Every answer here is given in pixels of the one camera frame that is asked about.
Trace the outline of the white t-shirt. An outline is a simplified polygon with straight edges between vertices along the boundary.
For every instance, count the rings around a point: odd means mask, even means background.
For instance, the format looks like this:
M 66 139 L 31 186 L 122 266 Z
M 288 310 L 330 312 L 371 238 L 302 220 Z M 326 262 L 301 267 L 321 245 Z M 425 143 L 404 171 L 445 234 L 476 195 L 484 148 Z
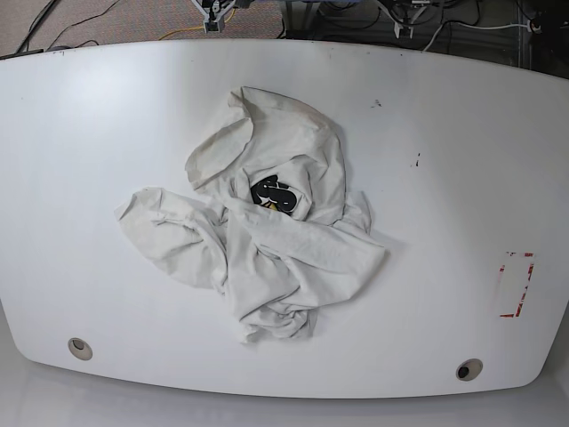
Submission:
M 232 91 L 185 171 L 195 198 L 141 189 L 116 220 L 164 274 L 220 295 L 245 342 L 310 336 L 320 308 L 350 300 L 381 266 L 340 139 L 301 101 Z

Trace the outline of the red tape rectangle marker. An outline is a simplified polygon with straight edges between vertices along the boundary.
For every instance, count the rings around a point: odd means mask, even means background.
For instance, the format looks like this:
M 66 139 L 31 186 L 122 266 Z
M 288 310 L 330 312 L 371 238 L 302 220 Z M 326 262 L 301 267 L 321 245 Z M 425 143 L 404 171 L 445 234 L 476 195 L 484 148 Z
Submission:
M 534 253 L 506 253 L 499 270 L 495 310 L 500 318 L 518 318 L 531 283 Z

